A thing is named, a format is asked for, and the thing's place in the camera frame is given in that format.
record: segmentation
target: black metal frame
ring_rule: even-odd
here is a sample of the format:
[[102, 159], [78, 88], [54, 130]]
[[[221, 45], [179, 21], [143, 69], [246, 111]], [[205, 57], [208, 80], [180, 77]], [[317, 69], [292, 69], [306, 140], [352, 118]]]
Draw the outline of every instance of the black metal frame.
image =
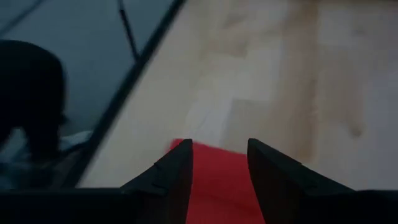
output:
[[129, 45], [130, 45], [130, 48], [131, 48], [131, 54], [132, 54], [134, 60], [138, 61], [139, 60], [139, 53], [138, 53], [138, 50], [137, 50], [137, 45], [136, 45], [136, 41], [135, 41], [134, 35], [132, 33], [132, 30], [131, 30], [129, 19], [127, 17], [126, 10], [124, 9], [123, 0], [118, 0], [118, 6], [119, 6], [119, 14], [120, 14], [120, 17], [121, 17], [121, 19], [123, 21], [124, 30], [126, 31], [127, 41], [129, 42]]
[[[131, 68], [126, 79], [123, 81], [119, 90], [116, 92], [115, 96], [111, 100], [108, 109], [102, 115], [100, 121], [98, 122], [98, 125], [94, 129], [93, 135], [91, 136], [90, 140], [87, 142], [86, 147], [82, 150], [79, 160], [76, 162], [74, 167], [68, 173], [67, 178], [65, 179], [65, 182], [63, 183], [62, 187], [74, 187], [79, 182], [86, 167], [90, 163], [91, 158], [94, 156], [96, 150], [98, 149], [98, 146], [101, 144], [103, 138], [105, 137], [106, 133], [111, 127], [113, 121], [117, 117], [131, 89], [134, 87], [138, 78], [142, 74], [142, 71], [145, 69], [148, 61], [151, 59], [156, 48], [159, 46], [160, 41], [166, 34], [166, 31], [168, 30], [171, 23], [175, 19], [175, 16], [183, 6], [184, 2], [185, 0], [175, 0], [172, 3], [169, 10], [166, 12], [165, 16], [163, 17], [160, 24], [156, 28], [155, 32], [150, 37], [148, 43], [144, 47], [144, 50], [141, 52], [141, 54], [137, 53], [137, 55], [135, 55], [135, 53], [133, 53], [133, 55], [135, 55], [134, 57], [138, 58], [136, 64]], [[131, 45], [132, 50], [133, 49], [136, 50], [134, 40], [131, 43], [132, 43]]]

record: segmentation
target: dark area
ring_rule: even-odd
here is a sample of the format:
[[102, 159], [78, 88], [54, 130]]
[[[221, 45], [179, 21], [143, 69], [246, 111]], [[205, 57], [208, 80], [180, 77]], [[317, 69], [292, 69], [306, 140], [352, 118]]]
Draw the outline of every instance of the dark area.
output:
[[0, 215], [4, 223], [74, 223], [90, 219], [183, 224], [192, 167], [192, 140], [186, 139], [121, 188], [0, 193]]
[[397, 191], [349, 189], [256, 139], [248, 164], [267, 224], [398, 221]]
[[65, 106], [61, 61], [34, 44], [0, 40], [0, 73], [0, 146], [22, 128], [33, 161], [56, 158]]

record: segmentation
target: glass panel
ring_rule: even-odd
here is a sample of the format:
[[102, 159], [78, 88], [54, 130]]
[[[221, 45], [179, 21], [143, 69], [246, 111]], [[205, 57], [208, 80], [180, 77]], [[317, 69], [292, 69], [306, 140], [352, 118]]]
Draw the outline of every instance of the glass panel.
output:
[[[65, 78], [66, 103], [63, 112], [65, 119], [60, 133], [61, 136], [70, 136], [69, 139], [61, 141], [61, 148], [82, 142], [82, 138], [86, 139], [90, 135], [75, 134], [93, 130], [127, 72], [134, 65], [116, 1], [0, 1], [0, 35], [3, 40], [21, 40], [39, 46], [61, 61]], [[16, 55], [24, 60], [21, 56], [24, 54], [25, 52], [21, 51]], [[9, 54], [3, 51], [2, 57], [8, 56]], [[3, 77], [7, 76], [4, 69], [5, 64], [1, 65], [0, 61], [0, 75]], [[20, 84], [17, 81], [10, 83], [15, 85], [14, 89], [18, 91], [11, 94], [14, 96], [21, 94], [25, 97], [28, 93], [24, 93], [24, 88], [18, 89]], [[3, 124], [0, 128], [5, 128], [4, 120], [7, 118], [0, 119], [0, 125]], [[15, 168], [10, 163], [14, 165], [22, 163], [21, 166], [25, 166], [24, 157], [29, 151], [25, 147], [24, 128], [21, 128], [19, 123], [12, 123], [12, 127], [16, 131], [2, 146], [0, 153], [0, 160], [5, 163], [5, 169], [1, 169], [0, 175], [4, 172], [10, 173], [7, 171], [10, 169], [13, 170], [11, 172], [13, 174], [15, 170], [19, 173], [20, 167]], [[14, 187], [19, 186], [19, 183], [12, 183], [14, 184]]]
[[172, 0], [124, 0], [139, 52], [154, 33], [171, 2]]

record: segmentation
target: hardwood floor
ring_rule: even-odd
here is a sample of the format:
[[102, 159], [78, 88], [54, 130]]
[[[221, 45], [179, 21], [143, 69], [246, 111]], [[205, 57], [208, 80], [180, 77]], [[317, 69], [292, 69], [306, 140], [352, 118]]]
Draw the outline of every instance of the hardwood floor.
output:
[[354, 189], [398, 188], [397, 22], [394, 1], [188, 1], [81, 186], [122, 185], [173, 138], [245, 153], [252, 137]]

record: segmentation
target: red fabric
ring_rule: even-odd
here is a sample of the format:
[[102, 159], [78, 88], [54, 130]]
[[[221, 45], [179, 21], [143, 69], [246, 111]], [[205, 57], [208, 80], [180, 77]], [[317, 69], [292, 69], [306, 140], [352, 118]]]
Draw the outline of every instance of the red fabric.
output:
[[[170, 148], [180, 142], [181, 139], [175, 139]], [[187, 223], [264, 223], [246, 155], [193, 144]]]

